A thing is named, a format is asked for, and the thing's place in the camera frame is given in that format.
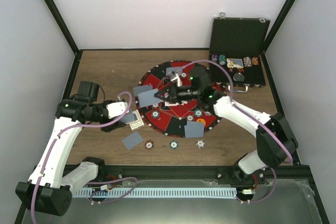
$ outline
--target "robotic arm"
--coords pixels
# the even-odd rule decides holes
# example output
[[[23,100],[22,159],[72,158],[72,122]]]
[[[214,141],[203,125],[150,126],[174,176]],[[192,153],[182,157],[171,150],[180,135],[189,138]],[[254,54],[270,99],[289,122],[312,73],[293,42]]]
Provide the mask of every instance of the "robotic arm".
[[[127,103],[123,101],[108,100],[99,104],[93,103],[97,100],[98,91],[99,85],[82,81],[78,93],[70,99],[62,100],[58,105],[54,128],[40,162],[28,182],[19,182],[15,190],[28,209],[32,203],[32,194],[38,178],[41,177],[41,181],[36,197],[36,211],[62,216],[70,206],[72,194],[102,172],[104,161],[87,157],[75,170],[63,177],[70,150],[82,127],[71,128],[58,137],[59,132],[69,126],[84,124],[86,121],[104,124],[125,112]],[[123,126],[125,124],[117,122],[101,130],[109,132]],[[58,140],[48,153],[56,138]],[[49,155],[47,165],[43,174],[40,174],[47,155]]]
[[[298,143],[284,115],[280,113],[269,115],[235,102],[236,106],[250,115],[247,116],[233,106],[230,97],[212,88],[210,78],[204,68],[195,66],[190,71],[190,76],[191,86],[183,86],[178,74],[171,73],[172,85],[159,91],[155,96],[163,101],[180,104],[183,101],[197,99],[204,110],[234,122],[256,138],[257,149],[241,157],[234,165],[233,175],[239,181],[244,181],[256,170],[277,167],[287,158],[285,151],[271,135],[251,117],[270,129],[290,154],[294,153]]]

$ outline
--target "red and black roulette mat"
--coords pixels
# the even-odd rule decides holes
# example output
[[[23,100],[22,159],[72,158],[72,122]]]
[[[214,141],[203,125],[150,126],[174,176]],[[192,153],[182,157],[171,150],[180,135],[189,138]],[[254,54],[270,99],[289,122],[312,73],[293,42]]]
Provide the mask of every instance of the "red and black roulette mat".
[[[166,68],[181,67],[190,63],[190,61],[167,61],[160,65],[157,65],[147,71],[147,73],[141,78],[139,86],[152,85],[153,89],[161,90],[167,85],[171,85],[170,77],[166,76]],[[191,85],[189,77],[189,71],[195,66],[202,66],[200,64],[193,64],[183,69],[181,74],[181,80],[183,85]],[[215,88],[225,91],[225,87],[221,83],[213,84]],[[204,123],[204,132],[211,130],[221,118],[212,115],[211,113],[204,111],[197,101],[188,101],[182,105],[169,104],[167,102],[160,102],[151,106],[139,107],[139,103],[136,100],[136,107],[140,112],[141,118],[151,128],[161,132],[167,136],[185,137],[184,126],[187,121],[202,122]]]

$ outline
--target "open black briefcase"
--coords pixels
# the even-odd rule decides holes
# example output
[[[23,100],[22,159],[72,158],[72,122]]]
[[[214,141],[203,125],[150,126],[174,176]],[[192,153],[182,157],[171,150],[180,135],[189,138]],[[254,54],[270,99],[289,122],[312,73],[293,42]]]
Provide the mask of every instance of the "open black briefcase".
[[[265,86],[260,53],[270,20],[264,18],[214,18],[209,59],[230,74],[235,86]],[[229,84],[227,77],[210,64],[211,80]]]

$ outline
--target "wooden table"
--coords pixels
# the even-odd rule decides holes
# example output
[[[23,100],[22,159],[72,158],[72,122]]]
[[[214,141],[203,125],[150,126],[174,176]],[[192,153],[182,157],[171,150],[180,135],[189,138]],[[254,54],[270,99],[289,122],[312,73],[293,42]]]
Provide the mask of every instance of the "wooden table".
[[[170,60],[207,59],[205,50],[95,50],[84,51],[71,94],[76,93],[81,80],[103,86],[106,98],[116,100],[121,91],[132,91],[142,76],[154,66]],[[257,111],[276,113],[268,81],[263,88],[251,88],[247,93],[235,93],[235,100]],[[100,92],[98,102],[102,101]],[[129,126],[110,133],[100,129],[83,129],[69,155],[68,164],[77,164],[87,156],[103,158],[112,165],[232,165],[244,154],[256,149],[256,140],[238,125],[222,119],[202,138],[206,146],[196,147],[197,138],[165,136],[145,124],[137,131],[144,142],[128,151],[122,140],[132,134]],[[147,150],[144,143],[154,142]],[[176,140],[179,147],[170,149]]]

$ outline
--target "white wall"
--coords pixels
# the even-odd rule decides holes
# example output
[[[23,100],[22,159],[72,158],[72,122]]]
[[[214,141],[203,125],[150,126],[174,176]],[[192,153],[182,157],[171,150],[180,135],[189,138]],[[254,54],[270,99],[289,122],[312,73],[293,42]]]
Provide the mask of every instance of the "white wall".
[[[336,0],[297,0],[267,51],[286,116],[336,223]]]
[[[84,48],[208,47],[212,17],[275,20],[285,0],[54,0]]]
[[[73,53],[43,0],[0,0],[0,223],[47,145]]]

